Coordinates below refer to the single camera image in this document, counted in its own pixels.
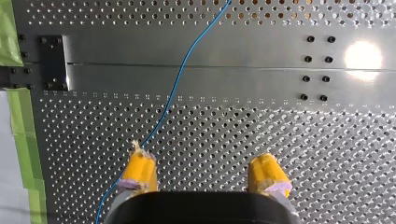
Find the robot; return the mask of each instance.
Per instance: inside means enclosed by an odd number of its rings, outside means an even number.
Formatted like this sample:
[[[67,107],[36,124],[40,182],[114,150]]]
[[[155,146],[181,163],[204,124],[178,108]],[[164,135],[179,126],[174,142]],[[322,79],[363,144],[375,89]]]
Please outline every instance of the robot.
[[[105,224],[300,223],[291,182],[271,154],[249,163],[247,192],[166,192],[158,191],[155,157],[133,144]]]

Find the blue cable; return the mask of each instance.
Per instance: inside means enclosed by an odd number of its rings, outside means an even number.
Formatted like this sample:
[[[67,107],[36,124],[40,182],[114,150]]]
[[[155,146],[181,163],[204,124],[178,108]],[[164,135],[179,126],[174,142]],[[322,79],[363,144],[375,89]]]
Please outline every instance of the blue cable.
[[[180,68],[178,70],[178,74],[177,74],[174,86],[173,86],[173,88],[171,90],[171,93],[169,94],[169,98],[168,98],[168,101],[166,103],[165,110],[163,111],[163,114],[161,115],[160,119],[158,120],[158,123],[155,125],[154,130],[148,135],[148,137],[145,139],[145,141],[143,141],[143,143],[140,145],[141,147],[144,147],[146,145],[148,140],[158,131],[158,129],[160,128],[161,124],[163,123],[163,120],[166,117],[166,113],[169,110],[169,107],[170,107],[170,105],[172,103],[172,98],[174,97],[175,90],[177,88],[177,84],[178,84],[178,82],[180,80],[181,74],[183,73],[184,67],[186,66],[186,62],[190,58],[190,55],[191,55],[192,51],[194,50],[195,46],[202,39],[202,37],[204,37],[204,35],[206,35],[206,33],[210,30],[210,28],[212,28],[212,26],[219,20],[219,18],[223,14],[223,12],[227,9],[227,7],[230,4],[231,4],[231,0],[227,0],[227,3],[223,7],[223,9],[220,11],[219,15],[217,15],[216,18],[212,22],[209,23],[209,25],[204,29],[204,31],[192,43],[189,51],[187,51],[187,54],[186,54],[186,56],[183,59],[183,63],[181,64],[181,66],[180,66]],[[120,181],[120,178],[122,177],[122,174],[123,174],[123,171],[121,172],[119,178],[117,178],[117,180],[110,186],[110,188],[103,195],[103,197],[102,197],[102,199],[100,201],[98,210],[96,212],[95,224],[99,224],[99,217],[100,217],[100,214],[102,213],[102,208],[103,208],[103,204],[105,202],[105,199],[106,199],[107,195],[111,192],[111,190],[113,190],[117,186],[117,184]]]

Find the black bolt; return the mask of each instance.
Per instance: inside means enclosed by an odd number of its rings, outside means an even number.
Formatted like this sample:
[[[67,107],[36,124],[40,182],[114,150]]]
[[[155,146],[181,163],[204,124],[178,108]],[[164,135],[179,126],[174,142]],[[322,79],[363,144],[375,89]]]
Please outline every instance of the black bolt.
[[[305,94],[301,94],[301,95],[300,95],[300,99],[306,101],[306,100],[308,99],[308,96],[305,95]]]
[[[19,40],[25,40],[26,39],[26,35],[18,35],[18,39]]]
[[[24,72],[25,74],[31,74],[31,73],[32,73],[32,69],[30,69],[30,68],[25,68],[25,69],[23,69],[23,72]]]
[[[21,52],[22,58],[27,58],[29,56],[28,52]]]
[[[309,82],[311,78],[309,76],[303,76],[303,81],[304,82]]]
[[[16,68],[10,68],[9,69],[9,73],[10,74],[16,74],[17,73],[17,69]]]
[[[312,42],[315,41],[315,37],[312,36],[312,35],[310,35],[310,36],[306,39],[306,41],[308,41],[309,43],[312,43]]]
[[[324,61],[325,61],[326,63],[332,63],[332,57],[327,56],[327,57],[324,59]]]
[[[335,42],[335,37],[334,36],[329,36],[328,38],[327,38],[327,41],[329,42],[329,43],[334,43]]]
[[[319,99],[320,99],[321,101],[327,101],[327,96],[326,96],[326,95],[321,95],[321,96],[319,97]]]
[[[311,56],[306,56],[306,57],[304,58],[304,61],[305,61],[306,63],[310,63],[310,62],[312,62],[312,57],[311,57]]]
[[[61,91],[66,91],[67,90],[67,84],[61,84],[60,85]]]
[[[46,89],[52,88],[52,86],[53,86],[53,84],[52,84],[51,82],[46,82],[46,83],[44,84],[44,87],[45,87]]]
[[[322,78],[322,81],[324,81],[324,82],[330,82],[330,77],[324,76],[324,77]]]
[[[40,43],[41,44],[46,44],[47,43],[47,38],[46,37],[41,37],[40,38]]]

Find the green tape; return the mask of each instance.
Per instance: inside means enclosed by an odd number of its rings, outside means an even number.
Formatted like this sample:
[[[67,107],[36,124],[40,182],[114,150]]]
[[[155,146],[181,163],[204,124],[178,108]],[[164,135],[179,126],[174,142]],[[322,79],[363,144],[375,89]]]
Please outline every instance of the green tape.
[[[35,139],[30,92],[27,89],[17,89],[7,90],[7,94],[22,184],[29,193],[31,221],[35,224],[47,224],[46,191]]]
[[[23,66],[11,0],[0,0],[0,65]]]

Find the aluminum panel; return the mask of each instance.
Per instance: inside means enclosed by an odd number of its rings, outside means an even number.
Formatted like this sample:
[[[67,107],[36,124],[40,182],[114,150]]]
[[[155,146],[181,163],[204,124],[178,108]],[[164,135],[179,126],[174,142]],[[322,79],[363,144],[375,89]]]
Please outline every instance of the aluminum panel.
[[[151,95],[33,92],[50,223],[93,223],[101,195],[163,110]],[[147,145],[162,190],[245,190],[273,153],[304,223],[394,223],[395,113],[304,109],[183,95]],[[114,191],[106,200],[108,211]]]
[[[66,35],[69,63],[179,65],[225,1],[205,1],[204,6],[202,1],[189,6],[189,1],[166,0],[15,2],[19,32]],[[395,69],[391,1],[322,3],[233,1],[189,64]],[[316,38],[313,43],[306,41],[309,35]],[[334,43],[327,41],[329,36],[336,37]],[[37,51],[36,45],[25,46],[22,50]],[[304,61],[306,56],[311,63]],[[332,63],[324,62],[328,56]],[[32,53],[26,60],[38,59]]]
[[[140,92],[168,95],[178,67],[69,65],[69,87],[76,91]],[[304,105],[315,108],[350,106],[394,110],[396,99],[392,71],[261,69],[237,67],[187,67],[178,95],[218,101],[239,99],[272,105]],[[307,101],[300,99],[308,96]],[[328,97],[327,102],[319,100]]]

